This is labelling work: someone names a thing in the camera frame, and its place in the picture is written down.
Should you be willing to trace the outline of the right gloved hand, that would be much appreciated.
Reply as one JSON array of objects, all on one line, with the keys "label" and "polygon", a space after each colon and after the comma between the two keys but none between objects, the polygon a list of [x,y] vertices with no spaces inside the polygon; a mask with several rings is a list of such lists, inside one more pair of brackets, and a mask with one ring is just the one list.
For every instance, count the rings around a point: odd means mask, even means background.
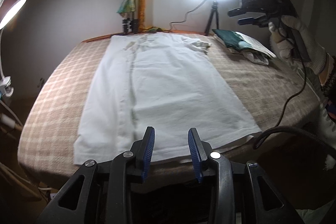
[{"label": "right gloved hand", "polygon": [[[307,26],[298,18],[289,15],[281,17],[281,23],[268,23],[270,31],[270,45],[276,56],[294,68],[306,66],[315,75],[322,73],[329,62],[329,55],[324,47],[318,44]],[[298,43],[303,42],[309,61],[302,63],[303,54],[295,58]]]}]

